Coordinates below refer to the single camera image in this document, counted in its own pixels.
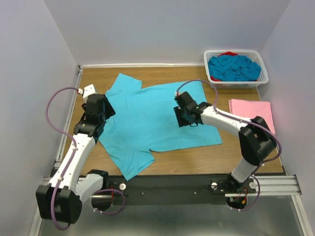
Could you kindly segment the light blue t shirt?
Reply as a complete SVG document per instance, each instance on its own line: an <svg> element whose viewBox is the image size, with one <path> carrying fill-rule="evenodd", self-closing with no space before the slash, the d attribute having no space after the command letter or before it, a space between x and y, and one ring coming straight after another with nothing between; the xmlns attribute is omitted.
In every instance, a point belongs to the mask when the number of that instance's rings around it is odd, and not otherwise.
<svg viewBox="0 0 315 236"><path fill-rule="evenodd" d="M99 142L126 180L154 162L152 151L222 144L213 126L179 127L174 96L180 85L177 82L142 88L142 81L119 74L106 92L115 115L106 121Z"/></svg>

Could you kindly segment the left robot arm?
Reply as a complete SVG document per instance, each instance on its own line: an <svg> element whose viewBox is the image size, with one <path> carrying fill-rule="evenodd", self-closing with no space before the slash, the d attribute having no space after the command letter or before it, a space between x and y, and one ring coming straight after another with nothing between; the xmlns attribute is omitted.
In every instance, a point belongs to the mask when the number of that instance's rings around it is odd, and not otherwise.
<svg viewBox="0 0 315 236"><path fill-rule="evenodd" d="M103 133L106 120L115 114L104 94L88 95L84 113L75 125L72 142L60 167L47 185L36 190L41 218L54 223L74 224L79 219L83 204L94 193L104 194L109 189L108 173L93 170L78 181L87 157Z"/></svg>

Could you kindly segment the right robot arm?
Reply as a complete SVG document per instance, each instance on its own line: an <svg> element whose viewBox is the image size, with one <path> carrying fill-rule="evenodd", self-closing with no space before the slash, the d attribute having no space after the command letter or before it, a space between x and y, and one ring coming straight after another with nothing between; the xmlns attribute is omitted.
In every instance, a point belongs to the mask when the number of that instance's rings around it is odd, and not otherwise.
<svg viewBox="0 0 315 236"><path fill-rule="evenodd" d="M244 182L276 148L276 140L266 127L263 118L241 118L215 108L213 105L194 100L183 102L176 100L174 112L180 127L192 124L214 126L239 138L242 158L228 174L227 189L233 193L244 187Z"/></svg>

